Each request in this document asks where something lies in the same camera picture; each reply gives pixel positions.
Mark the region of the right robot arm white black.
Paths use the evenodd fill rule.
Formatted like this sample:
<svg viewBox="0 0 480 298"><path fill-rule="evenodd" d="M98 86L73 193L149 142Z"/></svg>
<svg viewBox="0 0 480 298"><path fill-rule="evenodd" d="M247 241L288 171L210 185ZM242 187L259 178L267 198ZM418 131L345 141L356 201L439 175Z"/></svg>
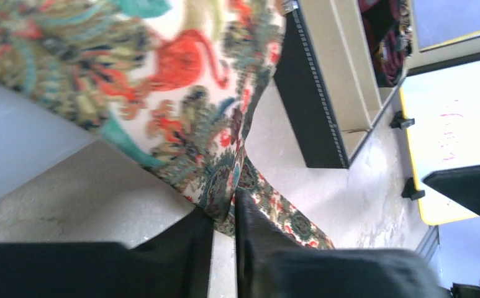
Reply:
<svg viewBox="0 0 480 298"><path fill-rule="evenodd" d="M480 165L434 171L423 183L480 216Z"/></svg>

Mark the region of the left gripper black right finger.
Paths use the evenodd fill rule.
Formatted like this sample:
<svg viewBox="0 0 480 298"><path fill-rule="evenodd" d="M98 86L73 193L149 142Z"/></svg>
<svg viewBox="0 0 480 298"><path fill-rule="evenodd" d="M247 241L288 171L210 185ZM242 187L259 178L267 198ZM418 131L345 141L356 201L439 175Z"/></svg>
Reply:
<svg viewBox="0 0 480 298"><path fill-rule="evenodd" d="M268 220L251 195L235 193L239 297L445 297L415 253L400 249L316 250Z"/></svg>

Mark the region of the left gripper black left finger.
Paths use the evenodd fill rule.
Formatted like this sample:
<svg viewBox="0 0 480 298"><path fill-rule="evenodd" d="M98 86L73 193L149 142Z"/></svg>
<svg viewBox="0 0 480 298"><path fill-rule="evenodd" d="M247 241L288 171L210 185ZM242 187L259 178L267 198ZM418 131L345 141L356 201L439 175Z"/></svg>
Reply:
<svg viewBox="0 0 480 298"><path fill-rule="evenodd" d="M0 243L0 297L206 297L213 221L194 209L134 248Z"/></svg>

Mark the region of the paisley orange green tie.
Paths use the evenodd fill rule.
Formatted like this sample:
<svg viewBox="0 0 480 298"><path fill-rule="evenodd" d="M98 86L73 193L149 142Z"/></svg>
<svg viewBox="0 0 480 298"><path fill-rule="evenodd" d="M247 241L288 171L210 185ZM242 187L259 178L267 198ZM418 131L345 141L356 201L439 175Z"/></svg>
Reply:
<svg viewBox="0 0 480 298"><path fill-rule="evenodd" d="M237 191L280 232L333 244L247 157L283 1L0 1L0 84L99 135L235 234Z"/></svg>

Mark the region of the black tie organizer box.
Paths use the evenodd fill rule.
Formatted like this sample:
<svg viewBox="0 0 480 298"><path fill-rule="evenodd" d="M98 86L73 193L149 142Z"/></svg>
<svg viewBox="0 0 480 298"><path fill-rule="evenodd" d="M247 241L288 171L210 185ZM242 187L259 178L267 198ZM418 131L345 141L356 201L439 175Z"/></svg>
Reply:
<svg viewBox="0 0 480 298"><path fill-rule="evenodd" d="M349 168L407 75L480 59L480 1L407 1L412 54L380 88L357 2L283 3L274 80L308 168Z"/></svg>

